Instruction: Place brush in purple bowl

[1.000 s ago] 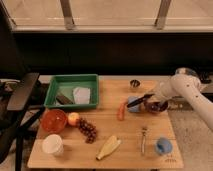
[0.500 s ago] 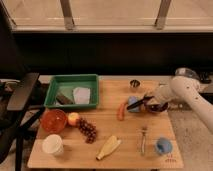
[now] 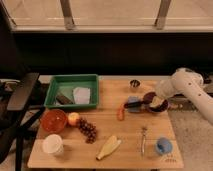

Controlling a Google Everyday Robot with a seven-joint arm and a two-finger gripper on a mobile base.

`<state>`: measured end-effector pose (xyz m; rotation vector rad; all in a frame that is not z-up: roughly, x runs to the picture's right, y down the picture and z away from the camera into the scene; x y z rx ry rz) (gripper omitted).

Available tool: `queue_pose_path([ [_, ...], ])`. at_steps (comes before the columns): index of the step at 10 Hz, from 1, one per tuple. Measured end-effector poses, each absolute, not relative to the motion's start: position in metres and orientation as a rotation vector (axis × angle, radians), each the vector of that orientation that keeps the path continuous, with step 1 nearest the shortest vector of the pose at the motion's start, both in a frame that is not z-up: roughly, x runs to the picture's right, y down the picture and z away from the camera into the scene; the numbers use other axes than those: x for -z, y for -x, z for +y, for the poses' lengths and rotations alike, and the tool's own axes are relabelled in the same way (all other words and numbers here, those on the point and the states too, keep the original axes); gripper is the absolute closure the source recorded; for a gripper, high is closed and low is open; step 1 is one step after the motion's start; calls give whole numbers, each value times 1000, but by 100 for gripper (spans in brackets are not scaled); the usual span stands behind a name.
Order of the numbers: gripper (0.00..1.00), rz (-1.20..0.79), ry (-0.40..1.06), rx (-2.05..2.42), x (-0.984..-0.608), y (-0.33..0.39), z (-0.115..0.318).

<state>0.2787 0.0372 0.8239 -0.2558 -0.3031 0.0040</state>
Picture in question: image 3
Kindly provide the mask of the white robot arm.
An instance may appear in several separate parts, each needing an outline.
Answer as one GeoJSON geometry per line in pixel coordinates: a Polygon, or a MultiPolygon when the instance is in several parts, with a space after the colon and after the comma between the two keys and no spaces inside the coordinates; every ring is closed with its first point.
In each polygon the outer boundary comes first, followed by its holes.
{"type": "Polygon", "coordinates": [[[155,93],[161,99],[183,94],[213,125],[213,98],[203,90],[203,77],[188,68],[178,68],[168,79],[156,84],[155,93]]]}

